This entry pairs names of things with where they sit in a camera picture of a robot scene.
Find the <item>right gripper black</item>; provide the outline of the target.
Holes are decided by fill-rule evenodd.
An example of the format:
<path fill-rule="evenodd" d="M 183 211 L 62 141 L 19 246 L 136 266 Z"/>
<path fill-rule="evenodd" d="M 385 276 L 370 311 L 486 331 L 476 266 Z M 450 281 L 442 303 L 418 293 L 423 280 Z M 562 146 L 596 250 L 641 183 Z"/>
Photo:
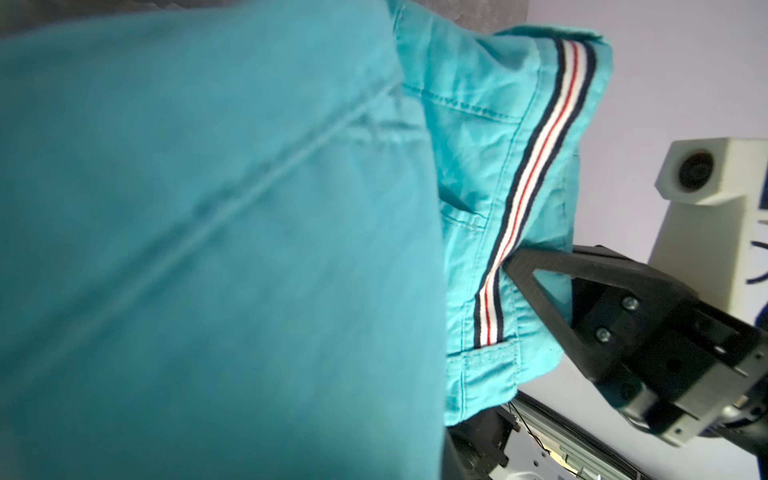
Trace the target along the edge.
<path fill-rule="evenodd" d="M 520 248 L 503 267 L 580 373 L 635 429 L 674 447 L 697 437 L 766 446 L 764 319 L 750 325 L 699 303 L 662 328 L 696 292 L 602 246 Z"/>

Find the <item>teal striped pants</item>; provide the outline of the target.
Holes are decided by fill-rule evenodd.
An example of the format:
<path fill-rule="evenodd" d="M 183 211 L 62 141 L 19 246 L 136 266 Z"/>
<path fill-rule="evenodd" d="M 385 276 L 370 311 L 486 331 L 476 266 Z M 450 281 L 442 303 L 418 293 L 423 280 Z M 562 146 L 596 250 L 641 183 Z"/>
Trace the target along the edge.
<path fill-rule="evenodd" d="M 1 475 L 436 479 L 561 347 L 599 33 L 245 1 L 1 42 Z"/>

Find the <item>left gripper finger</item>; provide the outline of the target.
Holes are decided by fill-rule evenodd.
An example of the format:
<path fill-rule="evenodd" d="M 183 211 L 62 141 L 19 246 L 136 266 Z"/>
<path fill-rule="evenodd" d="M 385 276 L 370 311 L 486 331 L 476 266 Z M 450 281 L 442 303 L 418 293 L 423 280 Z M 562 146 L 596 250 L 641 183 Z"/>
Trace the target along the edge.
<path fill-rule="evenodd" d="M 448 429 L 444 430 L 441 464 L 442 480 L 466 480 L 466 472 Z"/>

